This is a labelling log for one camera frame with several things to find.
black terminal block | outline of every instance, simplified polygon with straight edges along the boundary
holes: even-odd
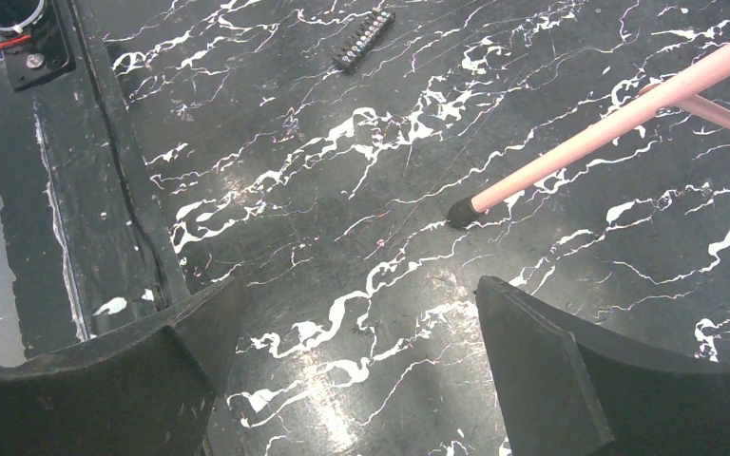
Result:
[[[394,12],[385,9],[372,10],[356,31],[346,38],[345,45],[336,50],[332,57],[335,65],[345,72],[353,71],[394,21]]]

red wire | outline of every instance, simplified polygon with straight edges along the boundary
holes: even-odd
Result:
[[[24,43],[31,39],[32,39],[32,37],[29,35],[20,35],[18,37],[12,38],[10,40],[2,41],[0,43],[0,50],[4,50],[6,48],[12,48],[13,46],[20,45],[21,43]]]

pink table leg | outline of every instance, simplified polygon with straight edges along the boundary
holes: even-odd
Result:
[[[458,201],[449,211],[449,224],[456,228],[465,228],[491,207],[652,119],[659,109],[678,105],[729,76],[730,43],[488,189]]]

metal ring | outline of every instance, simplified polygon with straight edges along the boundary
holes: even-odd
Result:
[[[23,33],[24,27],[32,24],[40,17],[41,13],[43,13],[43,7],[45,7],[45,6],[46,6],[46,0],[39,0],[38,7],[29,16],[29,18],[27,18],[24,22],[22,22],[20,24],[16,24],[12,27],[0,27],[0,31],[2,31],[2,32],[14,31],[15,33]]]

glossy black surface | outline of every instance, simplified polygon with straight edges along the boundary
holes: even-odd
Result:
[[[509,218],[444,224],[730,41],[730,2],[385,4],[351,76],[332,50],[375,2],[96,3],[191,290],[250,282],[218,454],[509,454],[482,275],[730,363],[730,132],[671,110]]]

